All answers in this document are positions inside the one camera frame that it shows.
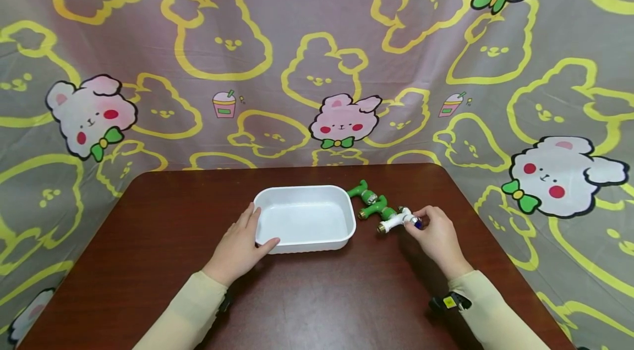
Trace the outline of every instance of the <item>hand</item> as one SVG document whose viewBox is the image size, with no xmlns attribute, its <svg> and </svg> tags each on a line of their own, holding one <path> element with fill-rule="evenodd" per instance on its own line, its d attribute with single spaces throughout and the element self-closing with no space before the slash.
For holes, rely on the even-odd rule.
<svg viewBox="0 0 634 350">
<path fill-rule="evenodd" d="M 253 203 L 249 203 L 238 221 L 222 236 L 214 255 L 202 269 L 204 274 L 226 287 L 251 270 L 280 242 L 279 238 L 271 238 L 259 248 L 255 247 L 255 229 L 261 211 L 259 207 L 255 211 L 253 208 Z"/>
<path fill-rule="evenodd" d="M 437 263 L 447 280 L 451 281 L 474 270 L 462 255 L 453 222 L 442 209 L 427 205 L 413 214 L 417 217 L 429 217 L 429 225 L 420 230 L 411 222 L 405 222 L 405 230 L 418 241 L 427 256 Z"/>
</svg>

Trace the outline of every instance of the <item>white plastic tray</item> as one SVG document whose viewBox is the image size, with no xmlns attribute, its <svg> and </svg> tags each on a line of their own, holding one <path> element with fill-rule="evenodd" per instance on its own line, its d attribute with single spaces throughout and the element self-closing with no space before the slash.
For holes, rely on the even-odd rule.
<svg viewBox="0 0 634 350">
<path fill-rule="evenodd" d="M 356 230 L 350 198 L 333 185 L 268 188 L 254 204 L 262 208 L 255 242 L 280 238 L 270 254 L 338 250 Z"/>
</svg>

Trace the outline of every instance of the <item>beige sleeve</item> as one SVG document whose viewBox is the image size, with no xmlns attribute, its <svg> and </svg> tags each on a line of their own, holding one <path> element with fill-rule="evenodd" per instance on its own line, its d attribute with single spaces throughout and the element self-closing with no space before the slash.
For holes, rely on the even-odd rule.
<svg viewBox="0 0 634 350">
<path fill-rule="evenodd" d="M 548 350 L 482 272 L 451 280 L 449 289 L 471 300 L 471 307 L 460 313 L 484 350 Z"/>
<path fill-rule="evenodd" d="M 211 328 L 227 288 L 199 271 L 133 350 L 192 350 Z"/>
</svg>

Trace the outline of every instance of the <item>drink cup illustration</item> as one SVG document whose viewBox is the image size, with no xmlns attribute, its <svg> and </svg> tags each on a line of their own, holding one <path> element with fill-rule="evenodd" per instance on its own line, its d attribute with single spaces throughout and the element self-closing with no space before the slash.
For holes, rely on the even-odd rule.
<svg viewBox="0 0 634 350">
<path fill-rule="evenodd" d="M 466 91 L 460 94 L 450 95 L 449 98 L 447 98 L 447 100 L 445 100 L 445 103 L 442 105 L 442 108 L 440 109 L 440 113 L 438 117 L 446 117 L 446 116 L 453 115 L 453 113 L 456 111 L 456 109 L 458 109 L 460 104 L 462 104 L 463 97 L 465 94 L 467 94 Z"/>
<path fill-rule="evenodd" d="M 236 111 L 236 98 L 233 96 L 233 90 L 229 92 L 221 91 L 214 95 L 214 111 L 216 117 L 232 118 Z"/>
</svg>

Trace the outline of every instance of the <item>wooden table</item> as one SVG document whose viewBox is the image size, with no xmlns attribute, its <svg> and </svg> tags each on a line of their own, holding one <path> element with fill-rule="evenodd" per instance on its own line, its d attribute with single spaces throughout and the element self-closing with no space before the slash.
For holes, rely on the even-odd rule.
<svg viewBox="0 0 634 350">
<path fill-rule="evenodd" d="M 551 347 L 572 345 L 450 176 L 430 163 L 391 166 L 152 172 L 110 213 L 20 350 L 131 349 L 222 234 L 264 188 L 366 179 L 392 207 L 438 205 L 464 254 Z M 355 211 L 363 207 L 353 200 Z M 446 282 L 403 228 L 359 221 L 338 251 L 269 255 L 234 284 L 234 303 L 200 349 L 478 349 L 458 312 L 427 303 Z"/>
</svg>

